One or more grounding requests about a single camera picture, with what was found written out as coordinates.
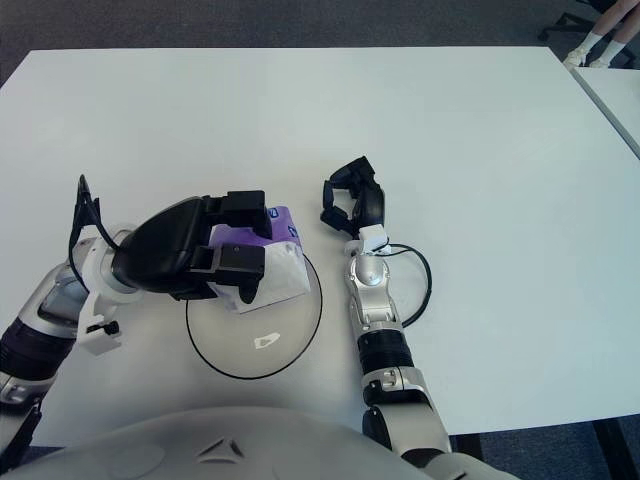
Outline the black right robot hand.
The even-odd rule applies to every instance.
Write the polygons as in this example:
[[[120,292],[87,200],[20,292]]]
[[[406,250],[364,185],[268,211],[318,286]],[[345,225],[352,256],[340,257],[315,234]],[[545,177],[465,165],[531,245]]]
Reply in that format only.
[[[334,204],[334,191],[345,190],[355,201],[352,211]],[[336,231],[357,239],[361,228],[385,223],[385,194],[375,180],[375,171],[366,156],[336,170],[324,181],[320,220]]]

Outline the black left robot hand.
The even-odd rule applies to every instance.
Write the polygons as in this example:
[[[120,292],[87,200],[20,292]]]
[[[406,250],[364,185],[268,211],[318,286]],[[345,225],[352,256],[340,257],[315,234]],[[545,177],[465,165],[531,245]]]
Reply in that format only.
[[[132,288],[176,300],[215,298],[210,285],[216,284],[237,288],[240,300],[250,304],[266,265],[265,248],[255,238],[272,238],[264,191],[191,197],[128,234],[112,271]]]

